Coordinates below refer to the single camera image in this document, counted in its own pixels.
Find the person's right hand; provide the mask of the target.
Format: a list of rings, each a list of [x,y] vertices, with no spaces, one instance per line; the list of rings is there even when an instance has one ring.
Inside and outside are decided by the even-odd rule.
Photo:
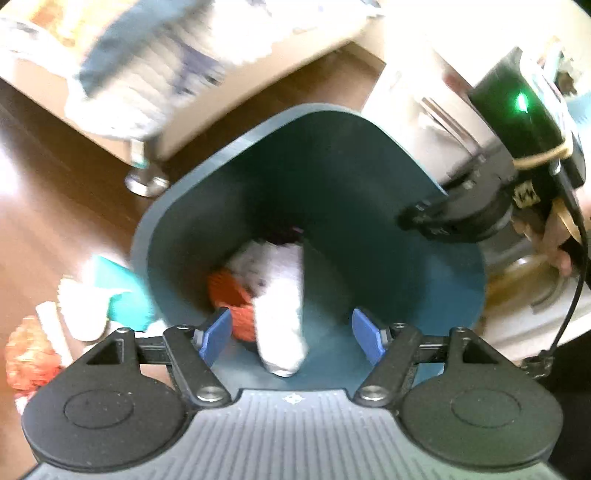
[[[562,245],[569,239],[580,240],[581,234],[566,203],[562,199],[557,199],[553,202],[544,231],[539,239],[538,250],[563,277],[570,275],[573,270],[571,256],[562,248]]]

